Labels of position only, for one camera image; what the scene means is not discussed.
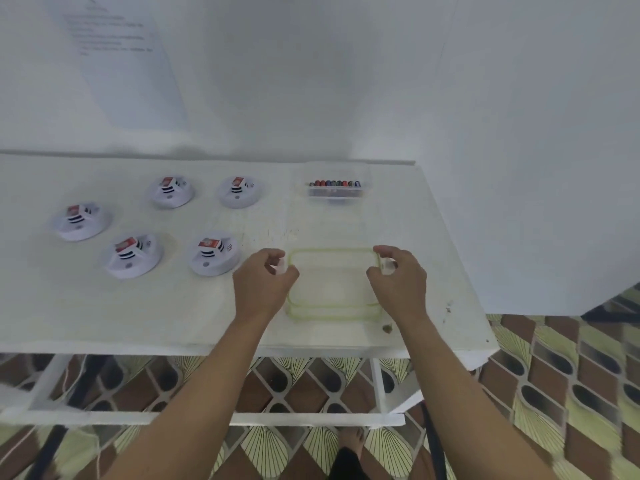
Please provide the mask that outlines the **person's foot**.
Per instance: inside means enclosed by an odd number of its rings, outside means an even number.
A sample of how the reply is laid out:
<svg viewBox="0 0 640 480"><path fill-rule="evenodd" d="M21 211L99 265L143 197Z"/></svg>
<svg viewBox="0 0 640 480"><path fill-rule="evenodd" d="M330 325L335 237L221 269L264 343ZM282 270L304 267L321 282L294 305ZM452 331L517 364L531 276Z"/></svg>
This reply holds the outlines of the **person's foot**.
<svg viewBox="0 0 640 480"><path fill-rule="evenodd" d="M345 427L338 432L339 452L349 452L357 457L362 457L364 443L366 439L366 430L362 427Z"/></svg>

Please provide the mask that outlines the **person's left hand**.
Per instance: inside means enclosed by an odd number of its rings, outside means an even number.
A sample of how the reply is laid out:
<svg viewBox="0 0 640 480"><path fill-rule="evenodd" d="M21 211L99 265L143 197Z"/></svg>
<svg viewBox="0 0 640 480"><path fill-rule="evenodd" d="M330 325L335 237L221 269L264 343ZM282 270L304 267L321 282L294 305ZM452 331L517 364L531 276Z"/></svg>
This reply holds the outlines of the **person's left hand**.
<svg viewBox="0 0 640 480"><path fill-rule="evenodd" d="M266 325L281 310L289 291L274 290L274 266L284 257L284 250L263 248L248 256L235 270L235 322Z"/></svg>

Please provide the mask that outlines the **person's left forearm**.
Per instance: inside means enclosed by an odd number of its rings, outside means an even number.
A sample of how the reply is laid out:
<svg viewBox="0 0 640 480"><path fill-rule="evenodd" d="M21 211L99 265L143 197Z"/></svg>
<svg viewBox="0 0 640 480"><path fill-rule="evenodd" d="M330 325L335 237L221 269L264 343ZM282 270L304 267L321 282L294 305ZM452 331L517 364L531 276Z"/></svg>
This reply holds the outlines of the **person's left forearm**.
<svg viewBox="0 0 640 480"><path fill-rule="evenodd" d="M208 480L272 318L237 314L187 384L101 480Z"/></svg>

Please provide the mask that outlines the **white smoke detector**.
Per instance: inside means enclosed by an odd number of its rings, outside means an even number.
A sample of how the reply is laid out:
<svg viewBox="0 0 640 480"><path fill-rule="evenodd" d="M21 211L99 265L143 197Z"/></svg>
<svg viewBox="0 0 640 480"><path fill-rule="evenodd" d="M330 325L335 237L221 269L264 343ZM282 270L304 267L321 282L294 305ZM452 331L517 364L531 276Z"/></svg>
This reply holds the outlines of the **white smoke detector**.
<svg viewBox="0 0 640 480"><path fill-rule="evenodd" d="M258 202L261 194L261 182L243 175L226 177L217 189L220 203L228 209L247 208Z"/></svg>
<svg viewBox="0 0 640 480"><path fill-rule="evenodd" d="M67 242L91 239L105 231L110 224L110 211L96 202L67 206L51 218L53 233Z"/></svg>
<svg viewBox="0 0 640 480"><path fill-rule="evenodd" d="M130 280L152 271L164 256L155 233L132 233L108 248L104 269L118 280Z"/></svg>
<svg viewBox="0 0 640 480"><path fill-rule="evenodd" d="M158 208L176 209L192 201L195 188L184 176L169 175L159 177L151 183L147 191L148 200Z"/></svg>
<svg viewBox="0 0 640 480"><path fill-rule="evenodd" d="M228 273L238 265L241 249L231 233L208 230L187 246L186 256L192 272L199 276L215 277Z"/></svg>

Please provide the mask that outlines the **black trouser leg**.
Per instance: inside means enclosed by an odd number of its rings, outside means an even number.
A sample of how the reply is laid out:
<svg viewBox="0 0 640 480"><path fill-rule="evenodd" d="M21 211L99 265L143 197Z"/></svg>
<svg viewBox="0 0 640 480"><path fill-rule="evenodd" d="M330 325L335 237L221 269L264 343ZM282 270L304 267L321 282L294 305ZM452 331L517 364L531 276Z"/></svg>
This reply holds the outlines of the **black trouser leg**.
<svg viewBox="0 0 640 480"><path fill-rule="evenodd" d="M327 480L369 480L369 478L356 452L342 447L337 452Z"/></svg>

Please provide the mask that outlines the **clear plastic container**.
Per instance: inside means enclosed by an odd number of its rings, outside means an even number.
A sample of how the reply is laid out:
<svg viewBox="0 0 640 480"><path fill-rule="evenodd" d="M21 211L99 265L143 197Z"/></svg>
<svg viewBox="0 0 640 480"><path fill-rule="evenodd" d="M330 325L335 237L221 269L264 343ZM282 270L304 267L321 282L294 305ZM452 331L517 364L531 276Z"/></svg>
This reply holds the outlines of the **clear plastic container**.
<svg viewBox="0 0 640 480"><path fill-rule="evenodd" d="M372 186L371 167L363 162L306 162L293 173L292 183L297 193L309 199L325 201L361 201ZM357 180L362 188L309 187L315 180Z"/></svg>

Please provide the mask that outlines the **white printed paper sheet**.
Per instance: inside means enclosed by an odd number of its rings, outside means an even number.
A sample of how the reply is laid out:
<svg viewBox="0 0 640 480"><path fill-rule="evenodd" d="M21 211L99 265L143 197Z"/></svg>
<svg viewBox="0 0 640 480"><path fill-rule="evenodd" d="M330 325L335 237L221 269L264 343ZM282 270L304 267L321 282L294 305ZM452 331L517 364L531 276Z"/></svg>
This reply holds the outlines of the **white printed paper sheet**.
<svg viewBox="0 0 640 480"><path fill-rule="evenodd" d="M44 0L117 128L183 131L188 117L150 0Z"/></svg>

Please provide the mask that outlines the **clear green-rimmed container lid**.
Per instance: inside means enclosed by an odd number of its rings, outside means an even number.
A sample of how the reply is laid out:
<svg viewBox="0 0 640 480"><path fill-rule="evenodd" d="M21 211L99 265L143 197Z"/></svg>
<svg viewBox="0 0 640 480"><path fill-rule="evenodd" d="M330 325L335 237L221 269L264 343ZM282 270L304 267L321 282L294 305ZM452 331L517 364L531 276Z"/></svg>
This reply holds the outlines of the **clear green-rimmed container lid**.
<svg viewBox="0 0 640 480"><path fill-rule="evenodd" d="M289 291L285 310L299 321L366 321L382 312L367 277L381 268L378 254L369 248L297 248L287 265L299 271Z"/></svg>

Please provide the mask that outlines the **person's right hand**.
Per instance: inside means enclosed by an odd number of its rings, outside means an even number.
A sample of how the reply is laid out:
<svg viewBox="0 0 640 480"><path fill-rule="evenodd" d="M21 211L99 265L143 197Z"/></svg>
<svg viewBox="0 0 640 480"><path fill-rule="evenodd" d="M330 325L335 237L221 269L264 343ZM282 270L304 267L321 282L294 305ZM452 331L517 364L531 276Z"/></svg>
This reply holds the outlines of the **person's right hand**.
<svg viewBox="0 0 640 480"><path fill-rule="evenodd" d="M395 270L388 277L388 285L374 291L384 311L401 330L407 330L428 318L426 311L427 273L416 257L408 250L395 246L377 245L373 251L381 258L390 258Z"/></svg>

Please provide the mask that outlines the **person's right forearm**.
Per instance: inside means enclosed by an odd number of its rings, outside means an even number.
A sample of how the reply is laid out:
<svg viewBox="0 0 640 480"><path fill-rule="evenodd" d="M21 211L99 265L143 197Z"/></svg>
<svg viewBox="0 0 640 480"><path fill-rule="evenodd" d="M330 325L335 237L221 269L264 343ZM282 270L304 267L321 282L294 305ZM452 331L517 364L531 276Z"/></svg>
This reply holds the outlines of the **person's right forearm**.
<svg viewBox="0 0 640 480"><path fill-rule="evenodd" d="M496 409L425 313L394 320L457 480L557 480Z"/></svg>

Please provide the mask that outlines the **white table frame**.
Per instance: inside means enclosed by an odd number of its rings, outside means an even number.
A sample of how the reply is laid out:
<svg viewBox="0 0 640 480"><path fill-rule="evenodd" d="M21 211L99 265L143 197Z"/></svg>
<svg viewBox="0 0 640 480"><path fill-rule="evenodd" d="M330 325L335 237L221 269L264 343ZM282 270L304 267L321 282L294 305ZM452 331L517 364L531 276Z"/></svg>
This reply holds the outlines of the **white table frame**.
<svg viewBox="0 0 640 480"><path fill-rule="evenodd" d="M30 391L0 383L0 422L14 426L144 426L156 412L84 411L52 401L49 395L62 377L71 355L54 355L43 375ZM423 400L417 376L407 378L390 394L385 394L381 379L381 361L370 359L378 413L234 413L234 427L395 427L405 424L404 413Z"/></svg>

